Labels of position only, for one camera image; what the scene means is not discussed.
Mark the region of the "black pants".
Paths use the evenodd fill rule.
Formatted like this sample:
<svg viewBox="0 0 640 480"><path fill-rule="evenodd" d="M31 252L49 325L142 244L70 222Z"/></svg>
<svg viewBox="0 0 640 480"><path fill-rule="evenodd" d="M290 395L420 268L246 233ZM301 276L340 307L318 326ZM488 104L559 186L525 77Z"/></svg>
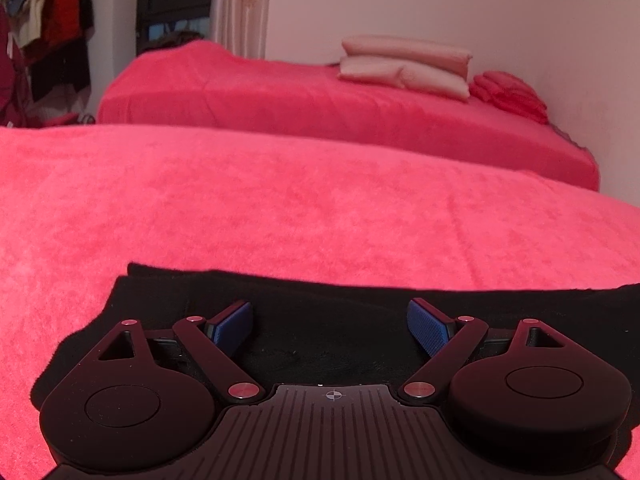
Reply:
<svg viewBox="0 0 640 480"><path fill-rule="evenodd" d="M572 474L526 474L473 454L439 405L412 403L402 384L428 355L408 329L410 300L450 318L471 315L493 330L524 318L549 325L622 372L631 404L610 460ZM345 287L130 264L103 311L65 338L32 386L40 410L58 383L119 322L170 330L192 315L213 318L238 301L252 320L228 356L262 387L256 401L216 404L193 451L154 469L92 474L55 462L55 479L612 479L639 426L639 289L443 292Z"/></svg>

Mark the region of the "pink near bed blanket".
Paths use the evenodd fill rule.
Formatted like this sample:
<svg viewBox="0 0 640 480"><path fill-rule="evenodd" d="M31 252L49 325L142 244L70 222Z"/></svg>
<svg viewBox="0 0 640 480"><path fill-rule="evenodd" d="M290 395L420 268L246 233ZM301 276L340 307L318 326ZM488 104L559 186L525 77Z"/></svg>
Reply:
<svg viewBox="0 0 640 480"><path fill-rule="evenodd" d="M95 125L1 133L1 472L52 468L29 391L131 261L343 285L614 288L639 211L526 172L358 144Z"/></svg>

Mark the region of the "red folded blanket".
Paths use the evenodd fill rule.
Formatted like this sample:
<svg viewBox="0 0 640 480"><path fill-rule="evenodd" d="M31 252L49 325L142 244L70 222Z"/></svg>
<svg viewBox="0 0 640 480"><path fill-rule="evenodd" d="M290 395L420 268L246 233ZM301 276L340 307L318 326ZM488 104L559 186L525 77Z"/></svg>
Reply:
<svg viewBox="0 0 640 480"><path fill-rule="evenodd" d="M537 92L517 76L498 70L475 75L469 84L474 98L497 107L498 110L548 125L547 104Z"/></svg>

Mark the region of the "beige folded quilt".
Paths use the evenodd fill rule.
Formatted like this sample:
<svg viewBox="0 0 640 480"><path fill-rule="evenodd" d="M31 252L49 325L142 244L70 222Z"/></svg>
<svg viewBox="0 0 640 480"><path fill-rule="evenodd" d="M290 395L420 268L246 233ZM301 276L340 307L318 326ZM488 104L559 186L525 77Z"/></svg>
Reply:
<svg viewBox="0 0 640 480"><path fill-rule="evenodd" d="M395 36L360 35L342 40L341 79L382 84L466 102L472 53L462 47Z"/></svg>

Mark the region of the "red far bed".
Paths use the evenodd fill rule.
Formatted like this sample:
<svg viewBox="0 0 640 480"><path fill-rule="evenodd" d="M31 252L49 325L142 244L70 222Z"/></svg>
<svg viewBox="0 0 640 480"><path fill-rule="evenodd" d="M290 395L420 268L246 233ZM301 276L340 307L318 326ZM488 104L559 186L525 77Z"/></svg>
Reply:
<svg viewBox="0 0 640 480"><path fill-rule="evenodd" d="M593 156L550 126L475 98L341 80L335 66L240 58L207 40L135 58L96 119L381 145L600 188Z"/></svg>

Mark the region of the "beige patterned curtain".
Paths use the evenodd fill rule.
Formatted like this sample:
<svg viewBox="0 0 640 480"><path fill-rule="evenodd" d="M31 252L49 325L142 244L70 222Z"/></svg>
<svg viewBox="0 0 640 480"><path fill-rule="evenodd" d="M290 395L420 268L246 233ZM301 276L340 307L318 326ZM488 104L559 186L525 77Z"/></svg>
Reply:
<svg viewBox="0 0 640 480"><path fill-rule="evenodd" d="M210 38L242 58L266 52L269 0L212 0Z"/></svg>

